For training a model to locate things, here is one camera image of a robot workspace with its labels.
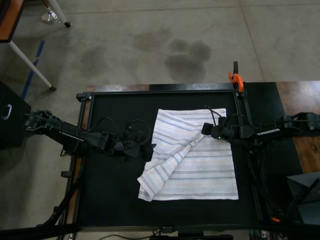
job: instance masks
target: wet spot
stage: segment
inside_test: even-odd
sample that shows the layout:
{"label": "wet spot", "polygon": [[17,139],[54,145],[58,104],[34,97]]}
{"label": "wet spot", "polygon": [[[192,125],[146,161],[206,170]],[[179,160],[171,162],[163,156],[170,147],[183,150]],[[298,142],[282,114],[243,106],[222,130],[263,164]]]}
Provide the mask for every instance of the wet spot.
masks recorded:
{"label": "wet spot", "polygon": [[161,29],[156,32],[143,32],[134,37],[132,46],[137,49],[152,51],[163,46],[171,36],[170,29]]}
{"label": "wet spot", "polygon": [[123,67],[125,68],[126,72],[134,79],[135,83],[139,83],[138,78],[138,67],[139,67],[139,60],[136,57],[127,57],[121,60]]}
{"label": "wet spot", "polygon": [[204,64],[187,54],[169,56],[165,67],[170,77],[179,83],[193,83],[205,78]]}
{"label": "wet spot", "polygon": [[170,43],[173,52],[168,56],[164,65],[171,79],[178,83],[197,83],[205,79],[206,69],[204,62],[211,57],[211,48],[202,41],[189,45],[185,40],[175,39]]}
{"label": "wet spot", "polygon": [[85,77],[99,76],[108,72],[109,68],[104,59],[106,48],[102,45],[84,51],[79,60],[81,74]]}
{"label": "wet spot", "polygon": [[172,52],[183,53],[187,52],[189,43],[182,39],[175,39],[170,43],[170,49]]}
{"label": "wet spot", "polygon": [[208,61],[211,57],[211,48],[202,41],[196,41],[190,45],[189,54],[199,61]]}

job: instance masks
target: black tabletop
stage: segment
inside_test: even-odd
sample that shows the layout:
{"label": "black tabletop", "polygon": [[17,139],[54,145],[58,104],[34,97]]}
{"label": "black tabletop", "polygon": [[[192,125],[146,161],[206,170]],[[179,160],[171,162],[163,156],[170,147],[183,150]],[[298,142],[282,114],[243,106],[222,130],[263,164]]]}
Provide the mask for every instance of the black tabletop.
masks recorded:
{"label": "black tabletop", "polygon": [[[275,83],[249,83],[246,87],[255,125],[268,124],[285,115]],[[225,89],[225,84],[210,85],[209,88]],[[135,119],[146,121],[152,130],[158,109],[196,110],[204,109],[204,105],[213,109],[226,108],[227,116],[237,113],[232,92],[179,92],[186,90],[184,85],[171,85],[170,88],[168,85],[151,85],[150,90],[171,91],[95,94],[91,106],[90,125],[97,123],[101,117],[108,116],[114,120],[119,130]],[[101,124],[97,130],[113,131],[108,122]],[[246,159],[242,147],[232,145],[231,148],[239,200],[152,202],[138,199],[140,185],[137,178],[142,174],[145,165],[142,159],[124,161],[90,150],[85,157],[76,222],[81,227],[253,226],[258,220]],[[281,199],[280,204],[288,206],[291,196],[285,177],[302,173],[292,139],[270,146],[265,168],[271,193]]]}

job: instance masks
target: black table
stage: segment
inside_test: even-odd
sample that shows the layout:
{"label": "black table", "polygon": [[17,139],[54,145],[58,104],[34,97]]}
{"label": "black table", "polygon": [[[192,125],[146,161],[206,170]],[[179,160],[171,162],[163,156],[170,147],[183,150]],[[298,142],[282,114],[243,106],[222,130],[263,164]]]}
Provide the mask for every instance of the black table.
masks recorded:
{"label": "black table", "polygon": [[[226,108],[227,116],[237,112],[233,85],[179,84],[136,85],[116,92],[90,93],[82,101],[79,125],[89,127],[104,116],[111,117],[118,129],[134,119],[145,120],[153,129],[158,109],[195,110],[207,104],[211,108]],[[275,83],[248,83],[248,103],[253,123],[268,124],[285,115]],[[240,103],[238,111],[245,113]],[[112,131],[108,123],[98,130]],[[65,221],[77,223],[83,230],[156,230],[174,227],[192,229],[246,229],[259,224],[259,206],[248,179],[243,150],[232,145],[232,155],[239,200],[171,200],[146,202],[138,199],[137,178],[144,169],[141,159],[129,162],[108,159],[88,151],[85,159],[74,159],[83,165],[83,182],[69,206]],[[265,159],[267,185],[270,192],[287,208],[292,200],[286,176],[301,174],[302,168],[292,139],[271,144]]]}

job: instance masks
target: metal bracket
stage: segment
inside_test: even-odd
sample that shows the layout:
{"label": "metal bracket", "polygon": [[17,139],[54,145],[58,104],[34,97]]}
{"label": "metal bracket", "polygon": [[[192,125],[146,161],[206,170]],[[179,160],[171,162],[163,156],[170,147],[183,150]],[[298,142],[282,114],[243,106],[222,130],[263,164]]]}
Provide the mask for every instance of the metal bracket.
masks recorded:
{"label": "metal bracket", "polygon": [[71,171],[62,171],[61,172],[61,177],[63,177],[63,178],[69,178],[69,177],[71,177],[72,176],[72,172]]}
{"label": "metal bracket", "polygon": [[89,97],[91,97],[92,94],[93,93],[91,91],[77,93],[76,99],[81,103],[81,101],[84,101],[84,100],[88,99]]}

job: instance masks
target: striped towel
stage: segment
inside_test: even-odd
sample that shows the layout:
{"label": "striped towel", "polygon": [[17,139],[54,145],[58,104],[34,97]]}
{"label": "striped towel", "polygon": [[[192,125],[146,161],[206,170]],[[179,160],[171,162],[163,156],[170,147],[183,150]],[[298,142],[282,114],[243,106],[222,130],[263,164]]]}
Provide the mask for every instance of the striped towel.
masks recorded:
{"label": "striped towel", "polygon": [[[215,109],[226,116],[226,109]],[[216,122],[219,116],[214,114]],[[158,110],[152,159],[138,178],[138,198],[152,200],[238,199],[230,143],[204,136],[209,110]]]}

